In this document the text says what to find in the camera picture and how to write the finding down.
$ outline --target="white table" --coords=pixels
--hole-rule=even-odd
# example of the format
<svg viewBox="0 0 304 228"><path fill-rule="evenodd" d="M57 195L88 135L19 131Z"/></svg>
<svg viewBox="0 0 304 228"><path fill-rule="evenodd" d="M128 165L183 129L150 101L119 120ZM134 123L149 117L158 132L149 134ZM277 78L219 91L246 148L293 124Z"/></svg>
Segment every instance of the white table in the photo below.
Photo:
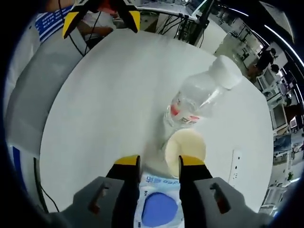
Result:
<svg viewBox="0 0 304 228"><path fill-rule="evenodd" d="M59 209L97 176L105 176L116 159L151 150L163 112L182 81L207 70L214 59L184 42L127 29L117 29L91 50L62 86L43 133L41 182ZM213 119L196 126L206 140L205 162L214 177L228 181L232 151L242 149L246 165L237 189L258 211L273 156L266 100L244 78L214 111Z"/></svg>

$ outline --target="electrical outlet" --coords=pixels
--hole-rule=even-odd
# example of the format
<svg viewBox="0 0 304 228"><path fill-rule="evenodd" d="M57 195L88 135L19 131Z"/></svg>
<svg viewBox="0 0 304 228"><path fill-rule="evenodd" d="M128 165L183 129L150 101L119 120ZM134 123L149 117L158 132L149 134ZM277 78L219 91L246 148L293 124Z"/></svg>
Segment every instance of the electrical outlet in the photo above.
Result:
<svg viewBox="0 0 304 228"><path fill-rule="evenodd" d="M228 181L228 183L232 187L235 187L238 182L241 162L242 162L242 152L240 150L234 150L232 153L232 162L231 162L231 169L230 169L230 175Z"/></svg>

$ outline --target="bottle cap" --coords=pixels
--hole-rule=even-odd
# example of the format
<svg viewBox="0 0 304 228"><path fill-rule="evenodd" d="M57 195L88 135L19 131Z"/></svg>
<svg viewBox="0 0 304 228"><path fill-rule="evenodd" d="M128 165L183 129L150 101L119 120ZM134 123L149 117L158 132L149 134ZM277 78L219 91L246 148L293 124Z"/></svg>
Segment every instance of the bottle cap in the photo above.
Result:
<svg viewBox="0 0 304 228"><path fill-rule="evenodd" d="M219 56L210 66L208 73L221 86L230 90L243 78L238 66L227 56Z"/></svg>

